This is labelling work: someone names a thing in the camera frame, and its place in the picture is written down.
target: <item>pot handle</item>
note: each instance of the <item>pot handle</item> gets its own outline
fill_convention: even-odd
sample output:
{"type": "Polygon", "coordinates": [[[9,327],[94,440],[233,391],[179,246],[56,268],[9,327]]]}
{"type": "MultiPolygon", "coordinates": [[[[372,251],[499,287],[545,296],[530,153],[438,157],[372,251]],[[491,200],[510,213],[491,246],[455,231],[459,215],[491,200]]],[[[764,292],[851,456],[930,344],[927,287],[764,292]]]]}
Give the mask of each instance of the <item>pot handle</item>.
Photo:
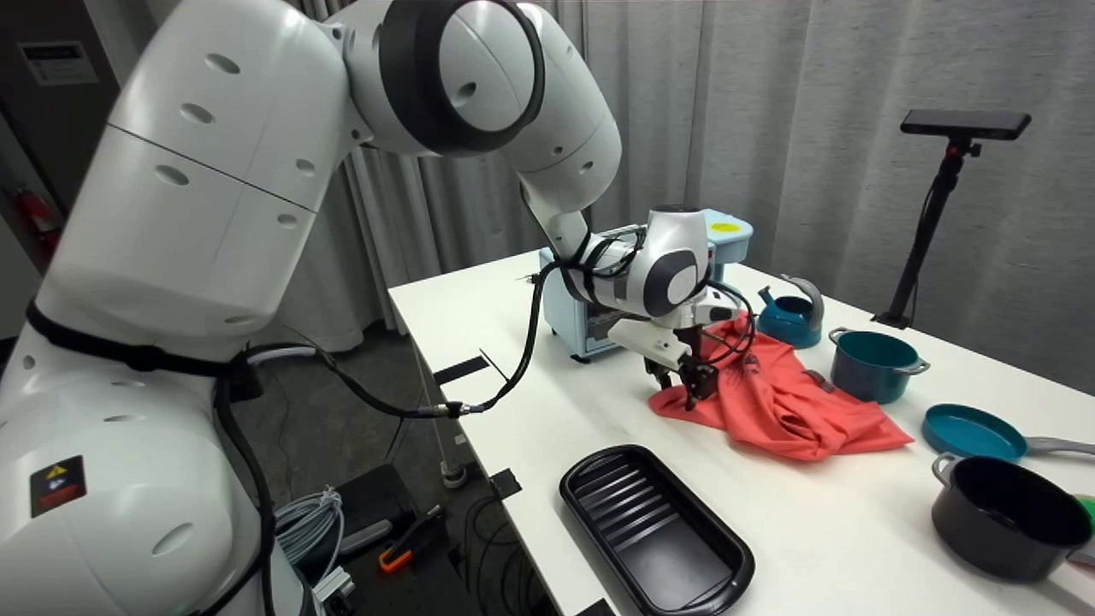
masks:
{"type": "Polygon", "coordinates": [[[946,482],[946,487],[951,487],[951,468],[954,468],[958,461],[962,461],[958,456],[939,456],[939,458],[930,461],[933,479],[946,482]]]}
{"type": "Polygon", "coordinates": [[[918,372],[927,372],[930,363],[918,358],[915,367],[898,367],[894,372],[908,372],[908,376],[918,376],[918,372]]]}

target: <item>red cloth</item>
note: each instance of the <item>red cloth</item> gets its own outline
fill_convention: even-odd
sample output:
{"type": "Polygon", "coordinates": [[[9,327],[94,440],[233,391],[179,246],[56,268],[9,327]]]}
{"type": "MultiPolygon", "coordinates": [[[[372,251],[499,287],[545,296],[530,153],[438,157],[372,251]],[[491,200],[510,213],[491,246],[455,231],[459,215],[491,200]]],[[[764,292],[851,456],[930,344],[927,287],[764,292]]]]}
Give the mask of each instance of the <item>red cloth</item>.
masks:
{"type": "Polygon", "coordinates": [[[781,340],[756,333],[747,358],[734,358],[730,344],[741,336],[741,323],[713,327],[704,357],[719,367],[719,391],[686,406],[686,387],[656,391],[649,406],[724,431],[734,440],[793,461],[820,461],[837,450],[886,450],[910,439],[886,417],[880,405],[857,399],[834,387],[820,387],[781,340]]]}

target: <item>black pot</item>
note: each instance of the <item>black pot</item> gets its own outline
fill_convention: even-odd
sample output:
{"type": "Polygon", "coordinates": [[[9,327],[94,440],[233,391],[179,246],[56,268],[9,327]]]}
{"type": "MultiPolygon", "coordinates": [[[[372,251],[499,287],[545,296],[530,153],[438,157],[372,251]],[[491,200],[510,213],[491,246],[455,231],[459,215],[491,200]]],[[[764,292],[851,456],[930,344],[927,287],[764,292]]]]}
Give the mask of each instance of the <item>black pot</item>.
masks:
{"type": "Polygon", "coordinates": [[[930,521],[970,565],[1041,583],[1092,537],[1085,505],[1055,482],[1003,458],[939,458],[946,492],[930,521]]]}

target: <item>white table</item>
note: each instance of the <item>white table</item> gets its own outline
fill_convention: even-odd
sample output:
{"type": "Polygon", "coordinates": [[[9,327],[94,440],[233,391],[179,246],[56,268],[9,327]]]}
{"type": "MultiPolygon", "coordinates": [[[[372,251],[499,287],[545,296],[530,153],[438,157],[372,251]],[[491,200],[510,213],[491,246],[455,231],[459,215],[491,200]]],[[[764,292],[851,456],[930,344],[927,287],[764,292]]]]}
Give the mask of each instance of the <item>white table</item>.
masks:
{"type": "MultiPolygon", "coordinates": [[[[391,296],[431,371],[478,349],[513,371],[535,270],[535,254],[524,254],[403,283],[391,296]]],[[[730,268],[730,283],[753,301],[771,278],[730,268]]],[[[867,323],[867,311],[827,301],[825,333],[867,323]]],[[[919,413],[942,399],[986,406],[1026,434],[1095,440],[1095,399],[924,333],[902,340],[930,363],[886,406],[918,439],[902,450],[792,466],[734,447],[721,431],[646,411],[654,380],[635,357],[573,363],[546,325],[524,384],[463,427],[486,471],[513,468],[524,482],[508,511],[564,612],[605,593],[562,523],[557,479],[581,456],[623,440],[656,450],[753,547],[756,577],[734,612],[1095,612],[1092,573],[1060,565],[1044,586],[1003,586],[962,567],[930,526],[942,487],[927,468],[933,450],[919,440],[919,413]]],[[[827,372],[833,342],[799,357],[827,372]]],[[[483,371],[444,387],[444,398],[483,399],[495,387],[499,376],[483,371]]],[[[1095,466],[1023,466],[1072,492],[1095,492],[1095,466]]]]}

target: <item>black tray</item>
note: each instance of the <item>black tray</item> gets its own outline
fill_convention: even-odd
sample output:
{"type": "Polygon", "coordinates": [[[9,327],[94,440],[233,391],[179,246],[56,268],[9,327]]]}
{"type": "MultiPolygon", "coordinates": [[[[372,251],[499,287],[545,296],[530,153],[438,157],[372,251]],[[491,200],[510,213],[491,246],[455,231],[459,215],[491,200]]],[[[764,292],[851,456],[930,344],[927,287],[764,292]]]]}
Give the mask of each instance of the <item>black tray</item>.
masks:
{"type": "Polygon", "coordinates": [[[602,447],[562,479],[639,612],[721,612],[753,577],[753,552],[654,450],[602,447]]]}

